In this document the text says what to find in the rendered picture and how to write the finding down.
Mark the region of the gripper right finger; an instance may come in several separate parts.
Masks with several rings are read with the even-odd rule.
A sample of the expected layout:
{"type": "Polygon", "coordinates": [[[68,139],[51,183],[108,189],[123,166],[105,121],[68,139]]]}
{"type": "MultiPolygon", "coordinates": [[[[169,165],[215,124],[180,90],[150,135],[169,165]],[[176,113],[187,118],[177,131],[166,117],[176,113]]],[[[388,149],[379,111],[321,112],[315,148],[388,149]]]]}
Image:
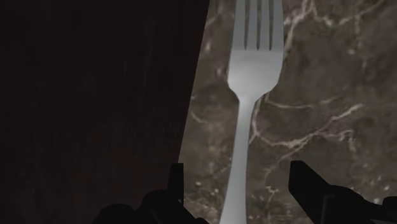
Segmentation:
{"type": "Polygon", "coordinates": [[[397,196],[375,204],[327,183],[301,160],[290,163],[288,189],[313,224],[397,224],[397,196]]]}

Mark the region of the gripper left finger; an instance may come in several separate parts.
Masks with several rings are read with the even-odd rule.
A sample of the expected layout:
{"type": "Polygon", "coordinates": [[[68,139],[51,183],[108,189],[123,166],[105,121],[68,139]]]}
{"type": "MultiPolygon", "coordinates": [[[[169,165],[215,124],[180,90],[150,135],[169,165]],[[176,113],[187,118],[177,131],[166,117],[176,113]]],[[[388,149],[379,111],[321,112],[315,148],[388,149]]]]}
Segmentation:
{"type": "Polygon", "coordinates": [[[194,217],[184,206],[184,166],[172,164],[166,189],[147,193],[141,205],[128,204],[104,207],[92,224],[209,224],[194,217]]]}

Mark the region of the silver metal fork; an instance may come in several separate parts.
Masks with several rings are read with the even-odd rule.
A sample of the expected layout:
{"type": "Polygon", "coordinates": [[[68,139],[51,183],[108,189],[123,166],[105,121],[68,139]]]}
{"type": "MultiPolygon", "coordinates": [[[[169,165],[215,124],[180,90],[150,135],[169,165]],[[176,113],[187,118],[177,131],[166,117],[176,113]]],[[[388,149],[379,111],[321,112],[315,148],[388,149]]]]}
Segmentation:
{"type": "Polygon", "coordinates": [[[284,58],[282,0],[236,0],[228,86],[239,100],[232,164],[219,224],[246,224],[246,169],[255,102],[277,84],[284,58]]]}

